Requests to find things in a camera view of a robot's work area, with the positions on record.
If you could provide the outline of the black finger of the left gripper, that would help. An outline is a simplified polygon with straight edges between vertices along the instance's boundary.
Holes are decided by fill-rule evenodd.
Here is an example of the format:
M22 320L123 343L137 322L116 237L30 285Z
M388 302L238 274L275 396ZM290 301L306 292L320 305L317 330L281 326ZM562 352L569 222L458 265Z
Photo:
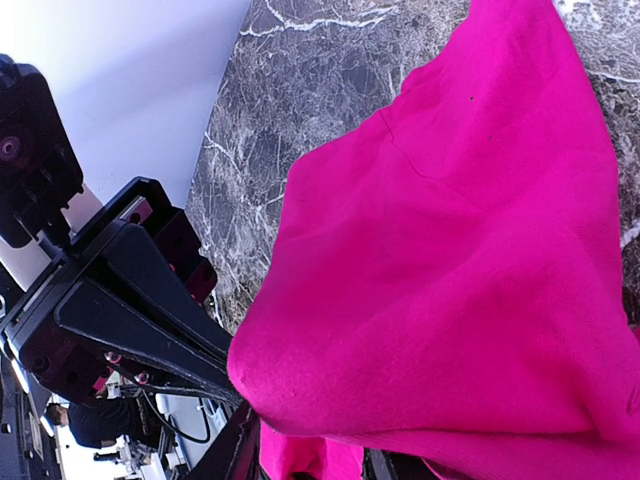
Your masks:
M102 251L106 266L135 308L193 351L227 358L231 337L192 298L141 226L122 223Z

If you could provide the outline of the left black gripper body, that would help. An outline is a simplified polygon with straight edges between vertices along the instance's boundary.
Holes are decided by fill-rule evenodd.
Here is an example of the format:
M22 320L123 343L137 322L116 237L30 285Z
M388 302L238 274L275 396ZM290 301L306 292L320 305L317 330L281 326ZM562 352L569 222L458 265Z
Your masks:
M217 277L199 252L197 235L184 211L171 204L159 182L136 178L102 207L67 246L56 247L47 239L41 242L50 262L3 319L4 351L44 388L76 403L93 403L111 372L154 393L202 396L196 390L157 390L154 385L165 379L162 372L114 351L103 351L55 322L56 306L76 283L88 278L100 282L115 279L102 251L122 223L146 230L170 269L203 308Z

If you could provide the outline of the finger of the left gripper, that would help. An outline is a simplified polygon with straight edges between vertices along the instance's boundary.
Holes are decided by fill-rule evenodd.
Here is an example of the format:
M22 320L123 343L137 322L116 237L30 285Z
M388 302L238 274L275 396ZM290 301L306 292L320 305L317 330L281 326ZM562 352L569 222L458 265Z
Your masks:
M83 279L76 283L54 310L56 324L103 351L160 371L165 376L154 387L163 392L196 390L230 405L242 402L231 385L227 358L212 359L152 323L122 292L118 282Z

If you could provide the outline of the red t-shirt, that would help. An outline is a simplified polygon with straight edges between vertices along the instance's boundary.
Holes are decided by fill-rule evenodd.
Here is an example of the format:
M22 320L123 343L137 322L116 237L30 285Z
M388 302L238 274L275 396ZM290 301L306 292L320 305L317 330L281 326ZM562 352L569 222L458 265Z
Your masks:
M635 479L618 162L550 1L475 1L393 103L292 166L230 378L274 479Z

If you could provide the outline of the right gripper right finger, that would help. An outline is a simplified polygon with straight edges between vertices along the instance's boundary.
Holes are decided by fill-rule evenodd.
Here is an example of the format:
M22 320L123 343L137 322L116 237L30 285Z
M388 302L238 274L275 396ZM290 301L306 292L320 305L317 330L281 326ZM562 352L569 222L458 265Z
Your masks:
M363 462L364 480L438 480L425 462L414 456L366 449Z

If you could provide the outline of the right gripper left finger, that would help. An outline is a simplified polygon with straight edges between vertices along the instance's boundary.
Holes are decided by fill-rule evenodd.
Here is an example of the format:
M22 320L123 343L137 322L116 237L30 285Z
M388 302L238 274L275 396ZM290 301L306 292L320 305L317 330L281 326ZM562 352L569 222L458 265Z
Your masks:
M259 418L251 406L243 401L205 455L184 479L260 479L259 439Z

